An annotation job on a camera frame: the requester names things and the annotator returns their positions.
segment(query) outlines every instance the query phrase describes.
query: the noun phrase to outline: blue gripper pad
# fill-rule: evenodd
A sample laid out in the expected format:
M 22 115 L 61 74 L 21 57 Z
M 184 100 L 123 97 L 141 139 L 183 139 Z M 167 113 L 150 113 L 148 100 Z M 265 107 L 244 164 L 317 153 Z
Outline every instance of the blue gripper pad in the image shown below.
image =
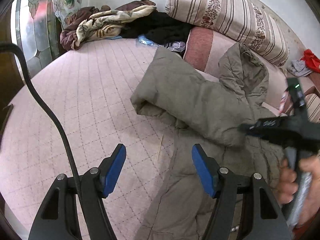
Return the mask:
M 204 160 L 204 156 L 201 156 L 199 153 L 197 146 L 194 145 L 192 147 L 192 160 L 193 164 L 196 167 L 197 173 L 200 177 L 202 186 L 204 191 L 210 195 L 210 197 L 214 197 L 216 194 L 216 190 L 214 188 L 214 178 L 210 174 L 207 165 Z
M 106 176 L 105 176 L 105 183 L 104 183 L 104 189 L 102 192 L 102 195 L 104 198 L 108 197 L 110 193 L 113 192 L 115 189 L 116 183 L 118 181 L 120 172 L 122 170 L 125 158 L 126 158 L 126 149 L 123 144 L 119 144 L 118 146 L 121 146 L 118 152 L 116 150 L 113 152 L 113 154 L 109 157 L 112 158 L 115 154 L 116 157 L 114 158 Z

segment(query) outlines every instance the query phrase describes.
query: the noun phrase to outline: finger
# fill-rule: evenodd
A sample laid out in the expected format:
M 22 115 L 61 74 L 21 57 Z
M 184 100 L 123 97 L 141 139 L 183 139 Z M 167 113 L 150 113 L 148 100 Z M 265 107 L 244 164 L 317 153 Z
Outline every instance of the finger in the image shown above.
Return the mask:
M 277 185 L 277 190 L 281 193 L 293 195 L 298 190 L 298 184 L 297 183 L 280 182 Z
M 280 181 L 281 182 L 294 182 L 297 178 L 297 173 L 289 168 L 283 168 L 280 171 Z
M 313 179 L 320 179 L 320 160 L 317 156 L 301 159 L 300 169 L 304 172 L 311 172 Z
M 288 167 L 288 160 L 287 158 L 284 158 L 281 162 L 280 168 Z
M 278 193 L 278 202 L 280 204 L 288 204 L 293 200 L 292 195 L 288 195 L 286 193 Z

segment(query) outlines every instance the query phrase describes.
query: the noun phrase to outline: red stripe on cushion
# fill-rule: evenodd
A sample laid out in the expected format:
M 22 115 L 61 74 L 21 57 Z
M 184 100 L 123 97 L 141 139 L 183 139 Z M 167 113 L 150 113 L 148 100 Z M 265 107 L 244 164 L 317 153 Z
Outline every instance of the red stripe on cushion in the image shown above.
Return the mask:
M 194 27 L 187 41 L 184 60 L 195 69 L 204 71 L 210 55 L 212 41 L 212 30 L 203 27 Z

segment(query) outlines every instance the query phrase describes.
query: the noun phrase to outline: gray cloth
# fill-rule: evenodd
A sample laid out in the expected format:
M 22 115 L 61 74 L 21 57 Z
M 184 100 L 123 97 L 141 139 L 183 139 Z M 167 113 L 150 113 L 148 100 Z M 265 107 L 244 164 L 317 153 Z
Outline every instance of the gray cloth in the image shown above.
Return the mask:
M 312 73 L 304 60 L 293 60 L 291 65 L 288 66 L 288 71 L 296 77 L 305 77 Z
M 243 122 L 273 114 L 262 107 L 268 70 L 244 45 L 236 43 L 220 59 L 220 82 L 210 82 L 174 53 L 159 47 L 131 102 L 138 114 L 176 118 L 177 129 L 170 168 L 152 202 L 136 240 L 198 240 L 214 206 L 203 190 L 191 158 L 200 143 L 207 155 L 234 173 L 259 172 L 275 186 L 279 176 L 280 147 L 245 137 Z M 238 223 L 241 203 L 235 210 Z

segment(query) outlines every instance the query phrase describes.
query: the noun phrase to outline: striped fabric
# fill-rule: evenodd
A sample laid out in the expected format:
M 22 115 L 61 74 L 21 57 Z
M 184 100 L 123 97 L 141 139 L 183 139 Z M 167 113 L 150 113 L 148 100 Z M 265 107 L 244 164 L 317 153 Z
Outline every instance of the striped fabric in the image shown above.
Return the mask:
M 320 98 L 316 94 L 306 96 L 308 116 L 311 122 L 320 122 Z
M 167 0 L 167 14 L 177 20 L 217 31 L 276 66 L 286 62 L 289 48 L 273 18 L 247 0 Z

